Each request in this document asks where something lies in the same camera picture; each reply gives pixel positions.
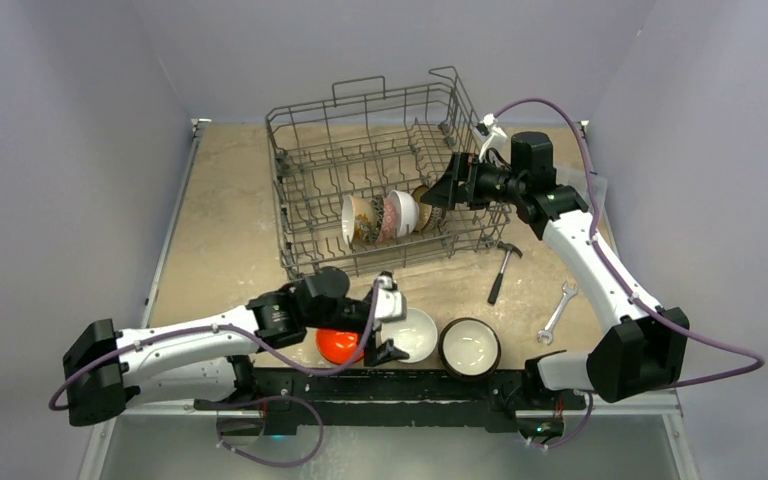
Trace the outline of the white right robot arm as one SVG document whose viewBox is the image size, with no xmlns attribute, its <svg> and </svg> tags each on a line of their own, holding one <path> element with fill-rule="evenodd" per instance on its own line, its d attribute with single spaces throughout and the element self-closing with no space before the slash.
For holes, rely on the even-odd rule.
<svg viewBox="0 0 768 480">
<path fill-rule="evenodd" d="M 544 407 L 561 390 L 590 391 L 607 402 L 661 389 L 681 374 L 689 320 L 665 309 L 602 247 L 592 229 L 595 208 L 571 186 L 557 181 L 550 138 L 537 131 L 516 133 L 510 162 L 499 165 L 474 153 L 456 152 L 422 197 L 445 210 L 492 204 L 515 207 L 517 217 L 562 260 L 589 300 L 603 337 L 589 353 L 551 353 L 526 361 L 524 399 Z"/>
</svg>

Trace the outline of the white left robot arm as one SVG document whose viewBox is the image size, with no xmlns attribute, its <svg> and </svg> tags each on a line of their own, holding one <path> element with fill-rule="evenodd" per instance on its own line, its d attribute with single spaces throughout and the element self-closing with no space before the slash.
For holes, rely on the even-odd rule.
<svg viewBox="0 0 768 480">
<path fill-rule="evenodd" d="M 366 342 L 375 328 L 407 316 L 407 299 L 391 273 L 379 274 L 361 299 L 350 298 L 349 287 L 344 271 L 325 267 L 244 305 L 171 326 L 116 329 L 110 319 L 96 320 L 64 353 L 64 383 L 48 407 L 67 412 L 73 427 L 167 400 L 244 409 L 258 395 L 245 362 L 262 352 L 308 375 L 337 374 L 346 363 L 303 368 L 281 351 L 301 343 L 311 328 L 354 332 Z"/>
</svg>

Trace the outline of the floral patterned bowl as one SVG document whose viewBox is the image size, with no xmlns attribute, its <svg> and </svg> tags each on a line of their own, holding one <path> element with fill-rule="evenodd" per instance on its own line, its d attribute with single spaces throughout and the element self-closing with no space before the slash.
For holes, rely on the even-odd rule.
<svg viewBox="0 0 768 480">
<path fill-rule="evenodd" d="M 371 241 L 373 243 L 383 243 L 393 239 L 398 224 L 393 202 L 385 196 L 377 195 L 372 200 L 372 206 L 378 215 L 378 219 L 371 234 Z"/>
</svg>

